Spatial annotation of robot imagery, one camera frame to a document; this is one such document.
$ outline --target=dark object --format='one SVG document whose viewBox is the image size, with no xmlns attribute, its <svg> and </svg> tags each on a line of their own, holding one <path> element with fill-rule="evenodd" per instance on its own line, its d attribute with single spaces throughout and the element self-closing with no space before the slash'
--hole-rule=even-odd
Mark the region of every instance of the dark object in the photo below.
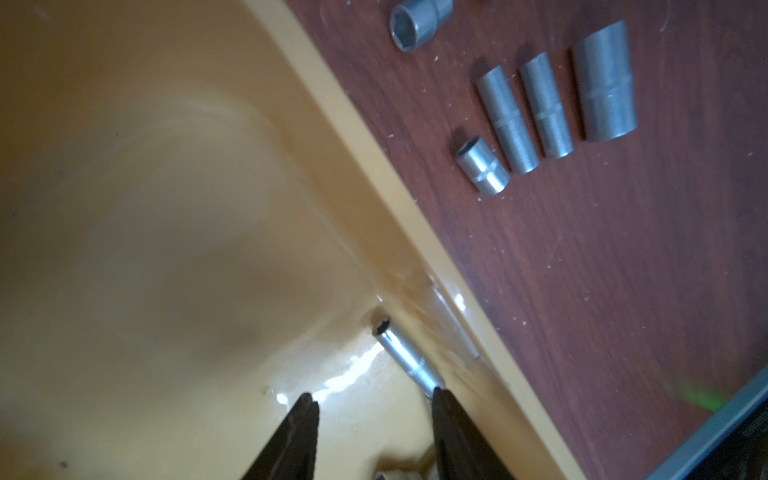
<svg viewBox="0 0 768 480">
<path fill-rule="evenodd" d="M 646 480 L 766 480 L 768 366 Z"/>
<path fill-rule="evenodd" d="M 432 427 L 440 480 L 514 480 L 448 390 L 435 389 Z"/>
<path fill-rule="evenodd" d="M 320 407 L 302 393 L 243 480 L 312 480 Z"/>
</svg>

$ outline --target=wood grain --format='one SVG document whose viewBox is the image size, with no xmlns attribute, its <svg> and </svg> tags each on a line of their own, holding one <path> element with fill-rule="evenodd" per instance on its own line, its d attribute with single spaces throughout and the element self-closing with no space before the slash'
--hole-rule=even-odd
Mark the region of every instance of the wood grain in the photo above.
<svg viewBox="0 0 768 480">
<path fill-rule="evenodd" d="M 707 419 L 675 383 L 731 395 L 768 362 L 768 3 L 456 0 L 414 55 L 395 0 L 288 3 L 590 478 L 643 478 Z M 588 144 L 567 49 L 620 19 L 640 127 Z M 544 50 L 575 151 L 481 201 L 452 156 L 498 149 L 472 81 L 501 64 L 523 104 Z"/>
</svg>

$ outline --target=wooden table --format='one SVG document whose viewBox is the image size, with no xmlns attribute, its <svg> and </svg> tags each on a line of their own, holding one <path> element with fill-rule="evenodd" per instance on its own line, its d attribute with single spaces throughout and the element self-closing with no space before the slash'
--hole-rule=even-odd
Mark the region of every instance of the wooden table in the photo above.
<svg viewBox="0 0 768 480">
<path fill-rule="evenodd" d="M 414 55 L 397 0 L 288 3 L 589 478 L 643 478 L 707 419 L 675 385 L 731 395 L 768 362 L 768 2 L 455 0 Z M 588 144 L 567 48 L 620 19 L 640 127 Z M 544 50 L 574 153 L 481 201 L 453 161 L 498 149 L 472 82 L 501 64 L 523 104 Z"/>
</svg>

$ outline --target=short socket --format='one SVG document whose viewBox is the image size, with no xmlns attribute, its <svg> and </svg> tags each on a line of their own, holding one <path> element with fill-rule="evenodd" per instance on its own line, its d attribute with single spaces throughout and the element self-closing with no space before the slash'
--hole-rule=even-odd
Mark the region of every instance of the short socket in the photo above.
<svg viewBox="0 0 768 480">
<path fill-rule="evenodd" d="M 424 45 L 453 12 L 453 0 L 407 0 L 389 15 L 389 32 L 400 50 Z"/>
<path fill-rule="evenodd" d="M 496 195 L 509 183 L 509 173 L 480 137 L 462 145 L 456 153 L 456 161 L 482 194 Z"/>
</svg>

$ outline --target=metal socket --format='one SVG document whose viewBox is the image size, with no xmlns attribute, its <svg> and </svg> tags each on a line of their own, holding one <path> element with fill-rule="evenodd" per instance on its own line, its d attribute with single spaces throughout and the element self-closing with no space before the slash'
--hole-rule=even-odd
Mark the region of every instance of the metal socket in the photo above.
<svg viewBox="0 0 768 480">
<path fill-rule="evenodd" d="M 389 14 L 389 31 L 400 50 L 411 53 L 424 45 L 448 20 L 453 0 L 407 0 Z"/>
<path fill-rule="evenodd" d="M 547 52 L 523 65 L 520 72 L 545 156 L 560 158 L 570 154 L 574 144 Z"/>
<path fill-rule="evenodd" d="M 483 75 L 477 88 L 512 172 L 525 175 L 538 167 L 538 155 L 502 67 Z"/>
<path fill-rule="evenodd" d="M 637 128 L 627 24 L 596 31 L 573 48 L 587 141 L 604 141 Z"/>
<path fill-rule="evenodd" d="M 437 369 L 405 333 L 392 323 L 390 317 L 384 317 L 373 327 L 373 335 L 427 397 L 431 399 L 437 387 L 445 388 L 445 380 Z"/>
<path fill-rule="evenodd" d="M 482 194 L 496 195 L 509 183 L 509 174 L 480 137 L 462 145 L 456 152 L 456 161 Z"/>
</svg>

